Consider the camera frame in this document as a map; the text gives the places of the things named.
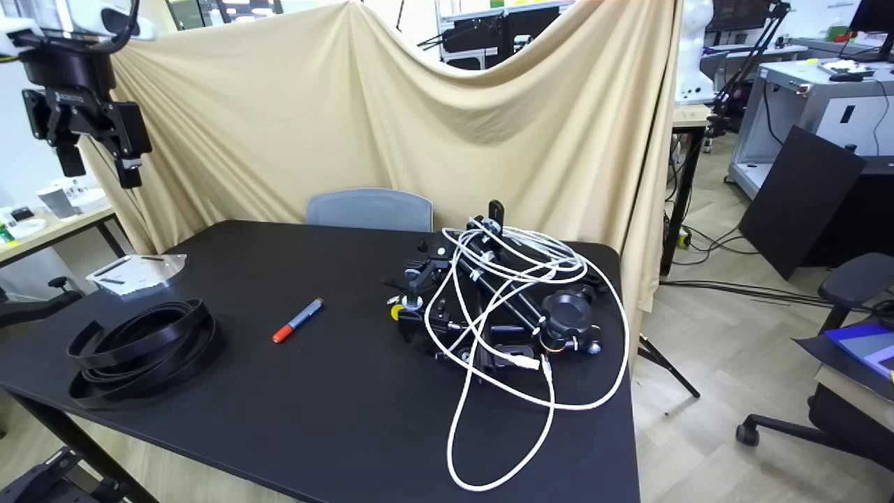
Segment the black robot base clamp assembly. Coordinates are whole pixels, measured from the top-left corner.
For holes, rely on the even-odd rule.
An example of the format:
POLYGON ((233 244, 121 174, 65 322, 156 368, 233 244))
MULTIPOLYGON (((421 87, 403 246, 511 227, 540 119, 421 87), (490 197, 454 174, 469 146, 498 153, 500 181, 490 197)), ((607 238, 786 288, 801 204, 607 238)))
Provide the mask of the black robot base clamp assembly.
POLYGON ((420 246, 385 301, 401 336, 428 357, 479 368, 537 368, 542 354, 597 354, 607 281, 567 244, 507 224, 493 202, 463 228, 420 246))

